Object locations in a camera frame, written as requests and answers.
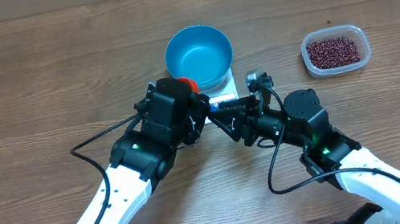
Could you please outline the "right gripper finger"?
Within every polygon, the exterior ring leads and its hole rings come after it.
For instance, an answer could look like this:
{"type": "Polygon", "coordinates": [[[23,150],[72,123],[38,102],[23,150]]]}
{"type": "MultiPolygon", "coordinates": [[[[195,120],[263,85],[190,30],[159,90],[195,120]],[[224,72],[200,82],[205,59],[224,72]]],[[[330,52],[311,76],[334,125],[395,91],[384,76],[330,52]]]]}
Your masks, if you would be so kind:
{"type": "Polygon", "coordinates": [[[259,105],[259,100],[256,99],[255,96],[248,96],[237,100],[228,100],[219,102],[218,108],[224,111],[229,109],[248,108],[258,105],[259,105]]]}
{"type": "Polygon", "coordinates": [[[258,108],[256,106],[233,107],[209,114],[212,123],[222,129],[233,141],[259,137],[258,108]]]}

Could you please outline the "red scoop with blue handle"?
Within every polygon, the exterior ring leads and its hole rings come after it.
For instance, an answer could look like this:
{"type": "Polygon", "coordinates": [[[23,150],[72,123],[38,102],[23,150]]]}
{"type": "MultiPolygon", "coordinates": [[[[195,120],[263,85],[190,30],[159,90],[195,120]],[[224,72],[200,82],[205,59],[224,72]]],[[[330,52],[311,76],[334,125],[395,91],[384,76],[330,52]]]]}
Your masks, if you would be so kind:
{"type": "Polygon", "coordinates": [[[211,98],[206,95],[202,94],[199,90],[198,84],[191,78],[186,78],[186,77],[179,77],[179,81],[182,81],[185,84],[188,84],[190,87],[192,93],[194,94],[193,100],[200,102],[203,105],[207,105],[208,109],[214,112],[215,110],[218,110],[218,105],[215,102],[211,101],[211,98]]]}

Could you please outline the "red adzuki beans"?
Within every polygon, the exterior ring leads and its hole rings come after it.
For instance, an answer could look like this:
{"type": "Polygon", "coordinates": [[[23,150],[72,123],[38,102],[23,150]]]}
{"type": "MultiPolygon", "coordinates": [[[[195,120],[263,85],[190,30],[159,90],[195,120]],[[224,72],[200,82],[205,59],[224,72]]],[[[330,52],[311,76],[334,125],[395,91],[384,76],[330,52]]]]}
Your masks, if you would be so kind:
{"type": "Polygon", "coordinates": [[[356,43],[347,37],[311,42],[307,44],[306,52],[312,65],[320,69],[342,67],[361,61],[356,43]]]}

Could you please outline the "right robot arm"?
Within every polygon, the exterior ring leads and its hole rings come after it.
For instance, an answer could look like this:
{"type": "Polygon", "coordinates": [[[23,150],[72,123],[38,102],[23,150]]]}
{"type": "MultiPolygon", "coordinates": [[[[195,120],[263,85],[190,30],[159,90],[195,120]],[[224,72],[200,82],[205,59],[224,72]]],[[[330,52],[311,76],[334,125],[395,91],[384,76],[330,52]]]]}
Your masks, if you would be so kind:
{"type": "Polygon", "coordinates": [[[346,224],[400,224],[400,170],[334,128],[311,88],[291,92],[278,110],[269,107],[270,97],[263,93],[219,103],[209,119],[248,146],[264,138],[301,147],[300,162],[312,180],[369,201],[346,224]]]}

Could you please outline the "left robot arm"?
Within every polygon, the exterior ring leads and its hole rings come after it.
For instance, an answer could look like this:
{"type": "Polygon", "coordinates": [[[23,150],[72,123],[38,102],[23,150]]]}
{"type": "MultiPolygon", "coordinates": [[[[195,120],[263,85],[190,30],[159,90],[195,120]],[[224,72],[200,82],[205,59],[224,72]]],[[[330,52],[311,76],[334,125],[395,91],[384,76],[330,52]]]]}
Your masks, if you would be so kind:
{"type": "Polygon", "coordinates": [[[73,147],[70,154],[99,170],[102,182],[76,224],[129,224],[171,170],[180,145],[198,141],[210,110],[209,97],[189,78],[163,78],[147,87],[121,121],[124,134],[105,168],[73,147]]]}

